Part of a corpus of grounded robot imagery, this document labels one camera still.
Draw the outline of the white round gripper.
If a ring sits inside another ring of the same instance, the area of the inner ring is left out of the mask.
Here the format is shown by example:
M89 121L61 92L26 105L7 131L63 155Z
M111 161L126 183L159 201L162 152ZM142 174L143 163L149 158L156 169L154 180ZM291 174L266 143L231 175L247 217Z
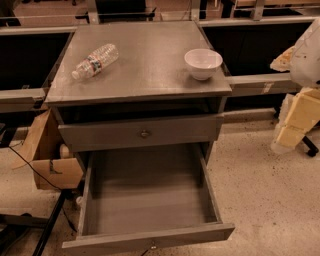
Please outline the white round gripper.
M285 72L290 69L293 82L302 87L320 85L320 18L316 18L295 45L270 64ZM320 121L320 90L303 88L295 96L287 94L282 102L279 122L274 130L271 149L276 154L290 152Z

